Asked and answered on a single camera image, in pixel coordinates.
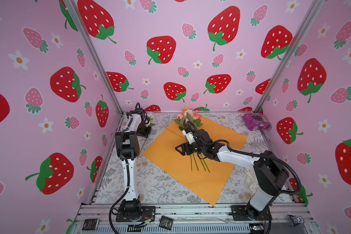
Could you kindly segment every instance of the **floral tablecloth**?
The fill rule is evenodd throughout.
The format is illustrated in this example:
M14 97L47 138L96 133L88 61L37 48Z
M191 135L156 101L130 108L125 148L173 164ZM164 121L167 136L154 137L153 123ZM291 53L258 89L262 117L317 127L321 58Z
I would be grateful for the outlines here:
M246 152L263 152L268 149L260 131L249 131L243 122L244 113L200 113L221 125L231 128L238 133L247 136L248 139L243 147ZM164 129L175 119L176 113L156 113L151 123L150 136L145 139L138 137L141 152L154 142ZM117 157L116 147L113 149L107 170L100 185L100 190L95 203L114 203L124 192L123 169ZM142 203L207 203L180 182L160 169L154 163L140 154L137 160L136 183ZM245 186L244 168L234 166L217 203L247 203L251 198L250 190ZM291 203L292 198L288 194L280 194L275 203Z

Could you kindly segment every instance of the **pink wall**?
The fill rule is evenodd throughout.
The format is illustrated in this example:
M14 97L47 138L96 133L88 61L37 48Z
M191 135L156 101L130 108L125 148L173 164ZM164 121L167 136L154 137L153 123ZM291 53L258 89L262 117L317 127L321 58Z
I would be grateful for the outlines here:
M69 23L65 29L65 21L57 0L0 1L0 233L66 233L71 224L67 219L74 219L93 186L86 167L104 155L102 136L105 134L109 142L117 122L118 115L101 80L94 79L95 67L79 33ZM25 37L24 27L39 33L25 30L34 46ZM39 49L39 37L47 53ZM63 67L70 68L56 73ZM73 97L78 96L78 85L72 80L76 77L70 77L73 72L86 87L80 98ZM28 91L34 96L30 100L25 98ZM95 113L101 95L109 109L104 127L100 127ZM92 107L91 117L85 101ZM72 116L79 125L72 118L68 129L64 122ZM86 131L90 133L87 140ZM87 158L81 166L84 148ZM25 180L38 172L42 174ZM77 196L80 189L82 196Z
M291 59L263 108L273 125L268 133L272 145L298 172L306 189L300 198L308 199L324 234L351 233L351 24L341 29L346 22L351 22L351 1L324 4L301 43L306 51ZM334 48L335 42L344 40L343 47ZM314 87L304 89L313 77ZM295 136L295 127L285 129L290 122L296 123L298 133L303 132L295 140L289 137Z
M75 1L104 69L111 72L111 77L117 75L118 80L123 83L120 88L118 80L116 83L111 80L113 87L117 88L115 94L118 101L125 111L133 108L129 104L138 101L144 107L158 105L161 110L182 110L185 106L193 109L205 107L206 104L210 110L231 111L244 107L254 109L261 98L256 88L261 88L262 82L267 84L265 81L271 77L279 63L277 57L265 57L271 53L272 46L275 48L280 45L283 48L290 43L290 33L296 33L312 2L131 0L131 4L128 4L127 1L121 0L96 0L95 3L91 0ZM253 27L251 21L255 17L260 22ZM99 29L100 24L104 25L103 31ZM228 44L214 38L217 31L224 33L222 39ZM150 54L152 49L155 52L159 51L153 55L155 59L151 59L147 53L147 45L150 47ZM159 58L162 59L162 64L156 63L159 62ZM202 64L200 69L195 65L198 63ZM250 71L254 71L255 74L246 78ZM223 82L220 86L210 88L215 93L206 91L206 81L214 84L212 78L218 77L221 77ZM164 85L168 82L176 84L167 84L165 88L171 89L165 92ZM179 100L175 95L177 91L182 94L178 97ZM252 101L243 105L246 99L250 100L249 97L252 97Z

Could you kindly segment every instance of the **purple package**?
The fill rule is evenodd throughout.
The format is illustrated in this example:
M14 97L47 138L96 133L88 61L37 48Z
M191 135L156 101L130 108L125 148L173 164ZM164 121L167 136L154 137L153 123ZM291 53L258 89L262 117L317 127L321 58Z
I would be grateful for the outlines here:
M243 116L243 121L250 131L266 130L270 127L262 113L247 113Z

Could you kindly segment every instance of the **white flower on table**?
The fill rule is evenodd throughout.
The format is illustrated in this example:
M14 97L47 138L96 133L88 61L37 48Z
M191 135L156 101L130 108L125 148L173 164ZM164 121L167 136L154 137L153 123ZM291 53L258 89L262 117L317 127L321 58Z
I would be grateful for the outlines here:
M16 50L16 54L8 54L9 58L14 61L13 66L14 68L22 67L24 70L27 71L27 63L30 62L28 58L22 57L21 52Z
M52 125L53 125L53 121L48 121L47 118L44 118L43 123L39 124L39 127L43 128L43 134L48 132L52 132Z

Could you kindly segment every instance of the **strawberry wallpaper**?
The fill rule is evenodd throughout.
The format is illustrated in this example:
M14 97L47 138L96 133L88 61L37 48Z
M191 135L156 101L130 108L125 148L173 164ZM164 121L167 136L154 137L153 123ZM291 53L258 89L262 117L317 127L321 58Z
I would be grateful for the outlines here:
M324 4L263 112L319 230L351 233L351 0Z
M75 2L124 111L254 109L312 3Z
M63 1L0 1L0 233L70 233L117 120Z

